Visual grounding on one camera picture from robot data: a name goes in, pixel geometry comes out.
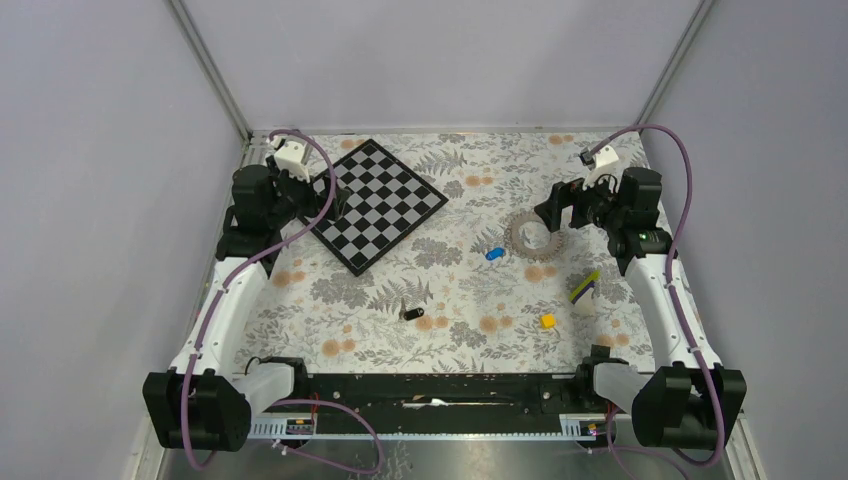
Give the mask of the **blue key tag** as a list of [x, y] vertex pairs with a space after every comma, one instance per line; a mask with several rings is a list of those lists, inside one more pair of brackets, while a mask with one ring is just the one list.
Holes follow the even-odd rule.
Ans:
[[489, 261], [493, 261], [495, 259], [503, 257], [505, 255], [505, 253], [506, 253], [506, 251], [505, 251], [504, 248], [497, 247], [497, 248], [493, 248], [492, 250], [488, 251], [484, 255], [484, 257]]

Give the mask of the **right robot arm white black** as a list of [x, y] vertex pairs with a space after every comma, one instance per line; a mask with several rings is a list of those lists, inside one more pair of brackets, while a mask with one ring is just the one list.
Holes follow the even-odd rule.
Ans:
[[741, 371], [723, 366], [694, 319], [672, 236], [658, 225], [661, 175], [629, 167], [616, 185], [612, 189], [606, 178], [557, 182], [534, 208], [551, 233], [560, 230], [565, 209], [570, 227], [594, 225], [606, 233], [652, 345], [655, 371], [649, 377], [594, 347], [578, 368], [575, 402], [589, 412], [609, 402], [619, 407], [631, 416], [643, 446], [717, 451], [741, 410], [746, 381]]

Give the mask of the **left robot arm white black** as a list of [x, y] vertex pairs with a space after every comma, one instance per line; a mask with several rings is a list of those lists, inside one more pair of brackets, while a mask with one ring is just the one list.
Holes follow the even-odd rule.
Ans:
[[288, 169], [250, 165], [232, 176], [215, 251], [212, 283], [197, 322], [164, 372], [147, 375], [142, 395], [160, 445], [166, 449], [235, 452], [253, 419], [277, 402], [296, 411], [310, 385], [291, 361], [261, 361], [238, 375], [234, 357], [247, 317], [269, 280], [280, 250], [292, 243], [281, 231], [301, 217], [305, 232], [339, 216], [344, 193], [332, 168], [318, 180]]

